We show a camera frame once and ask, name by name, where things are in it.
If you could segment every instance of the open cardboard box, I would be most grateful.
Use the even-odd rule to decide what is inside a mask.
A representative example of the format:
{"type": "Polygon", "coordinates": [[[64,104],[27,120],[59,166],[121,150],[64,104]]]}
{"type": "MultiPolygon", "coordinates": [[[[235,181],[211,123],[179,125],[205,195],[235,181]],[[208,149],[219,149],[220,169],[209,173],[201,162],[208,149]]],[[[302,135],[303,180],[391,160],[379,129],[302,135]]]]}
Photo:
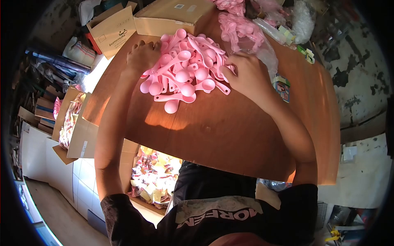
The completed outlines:
{"type": "MultiPolygon", "coordinates": [[[[66,112],[72,100],[74,100],[81,91],[77,90],[74,86],[70,86],[66,95],[64,96],[63,103],[60,106],[58,117],[55,121],[55,126],[52,134],[52,139],[59,141],[59,132],[64,125],[66,112]]],[[[91,93],[87,93],[84,103],[82,104],[79,115],[82,116],[91,93]]],[[[67,165],[78,158],[94,158],[95,147],[97,141],[98,126],[90,123],[89,121],[78,117],[74,131],[72,133],[70,147],[67,150],[63,149],[60,145],[53,147],[56,154],[67,165]]],[[[133,159],[138,151],[138,144],[125,139],[123,142],[123,149],[121,155],[121,164],[133,164],[133,159]]]]}
{"type": "Polygon", "coordinates": [[[133,10],[136,6],[136,3],[128,2],[123,9],[122,4],[119,3],[86,24],[107,59],[116,55],[136,31],[133,20],[133,10]]]}
{"type": "MultiPolygon", "coordinates": [[[[59,114],[55,122],[52,139],[59,141],[59,132],[64,124],[66,112],[70,106],[72,100],[74,100],[81,91],[77,90],[74,86],[70,86],[66,95],[64,96],[63,103],[59,109],[59,114]]],[[[91,93],[87,93],[84,103],[82,104],[79,115],[82,116],[83,111],[87,105],[91,93]]],[[[76,161],[78,158],[94,158],[98,126],[88,122],[82,117],[78,117],[74,131],[72,133],[70,147],[67,150],[63,149],[60,145],[54,146],[53,149],[64,164],[70,164],[76,161]]],[[[119,176],[122,182],[122,188],[125,194],[131,190],[130,177],[132,174],[132,168],[135,167],[136,161],[134,158],[137,156],[139,150],[139,144],[125,139],[123,142],[119,176]]],[[[133,205],[143,214],[149,214],[144,211],[149,211],[157,214],[158,216],[164,216],[165,209],[157,209],[154,205],[148,204],[139,198],[130,197],[133,205]]]]}
{"type": "Polygon", "coordinates": [[[137,33],[162,36],[179,28],[193,35],[207,25],[216,5],[208,0],[156,0],[134,15],[137,33]]]}

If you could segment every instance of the white tile wall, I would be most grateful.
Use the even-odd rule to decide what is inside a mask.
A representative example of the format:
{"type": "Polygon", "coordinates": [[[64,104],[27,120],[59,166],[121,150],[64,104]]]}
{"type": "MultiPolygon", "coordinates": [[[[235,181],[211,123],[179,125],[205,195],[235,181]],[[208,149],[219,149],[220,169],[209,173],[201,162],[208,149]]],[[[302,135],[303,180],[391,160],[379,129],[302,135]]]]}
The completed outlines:
{"type": "Polygon", "coordinates": [[[79,174],[79,179],[87,186],[89,189],[93,190],[95,187],[96,172],[95,168],[92,167],[88,162],[82,160],[81,171],[79,174]]]}
{"type": "Polygon", "coordinates": [[[89,189],[81,180],[78,183],[78,198],[83,201],[89,209],[92,209],[93,190],[89,189]]]}
{"type": "Polygon", "coordinates": [[[72,191],[73,207],[87,219],[87,211],[92,211],[104,220],[96,185],[94,159],[78,159],[73,163],[72,191]]]}
{"type": "Polygon", "coordinates": [[[79,178],[79,173],[81,170],[81,162],[82,159],[79,158],[78,160],[74,161],[72,164],[72,173],[75,174],[79,178]]]}

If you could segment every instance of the barcode label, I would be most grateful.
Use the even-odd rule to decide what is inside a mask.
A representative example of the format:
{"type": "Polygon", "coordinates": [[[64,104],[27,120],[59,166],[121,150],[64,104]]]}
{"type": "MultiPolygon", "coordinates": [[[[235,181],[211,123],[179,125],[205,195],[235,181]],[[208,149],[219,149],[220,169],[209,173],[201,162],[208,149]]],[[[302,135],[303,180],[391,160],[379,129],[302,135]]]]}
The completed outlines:
{"type": "Polygon", "coordinates": [[[85,141],[85,142],[84,142],[84,145],[82,146],[81,158],[83,158],[84,155],[85,155],[86,145],[87,145],[87,141],[85,141]]]}

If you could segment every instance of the pile of pink spoons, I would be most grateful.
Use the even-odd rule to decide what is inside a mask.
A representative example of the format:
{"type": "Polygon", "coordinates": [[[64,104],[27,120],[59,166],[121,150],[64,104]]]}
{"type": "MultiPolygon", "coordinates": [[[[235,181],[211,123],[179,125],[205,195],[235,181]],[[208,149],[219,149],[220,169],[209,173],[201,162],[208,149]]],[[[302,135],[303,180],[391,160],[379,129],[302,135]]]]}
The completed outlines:
{"type": "Polygon", "coordinates": [[[248,37],[253,43],[250,50],[257,53],[258,48],[264,42],[262,30],[253,22],[242,16],[229,13],[219,14],[220,29],[222,30],[221,38],[225,42],[231,42],[231,50],[240,51],[239,38],[248,37]]]}
{"type": "Polygon", "coordinates": [[[219,10],[227,10],[231,14],[244,16],[245,1],[244,0],[211,0],[219,10]]]}
{"type": "Polygon", "coordinates": [[[166,102],[167,113],[178,110],[179,101],[192,103],[196,100],[195,91],[210,93],[215,87],[225,95],[230,88],[220,83],[226,81],[219,67],[225,65],[227,56],[212,39],[204,34],[197,37],[178,29],[174,35],[164,34],[161,39],[161,57],[141,78],[142,93],[150,93],[156,102],[166,102]],[[161,95],[174,92],[172,95],[161,95]]]}

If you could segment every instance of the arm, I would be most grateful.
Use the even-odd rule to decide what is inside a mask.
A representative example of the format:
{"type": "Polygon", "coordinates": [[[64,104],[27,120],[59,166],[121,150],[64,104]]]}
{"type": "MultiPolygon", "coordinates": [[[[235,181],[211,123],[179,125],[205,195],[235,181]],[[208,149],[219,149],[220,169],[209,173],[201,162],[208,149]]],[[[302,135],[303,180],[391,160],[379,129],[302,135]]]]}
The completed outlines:
{"type": "Polygon", "coordinates": [[[142,73],[154,66],[160,57],[161,43],[140,41],[127,54],[126,69],[107,103],[101,117],[95,150],[97,191],[100,200],[123,193],[119,176],[119,162],[126,131],[127,112],[133,90],[142,73]]]}
{"type": "Polygon", "coordinates": [[[275,121],[283,142],[296,160],[293,185],[317,184],[317,163],[312,139],[297,115],[273,88],[266,66],[254,55],[237,53],[227,60],[235,65],[234,75],[227,67],[221,71],[236,91],[257,104],[275,121]]]}

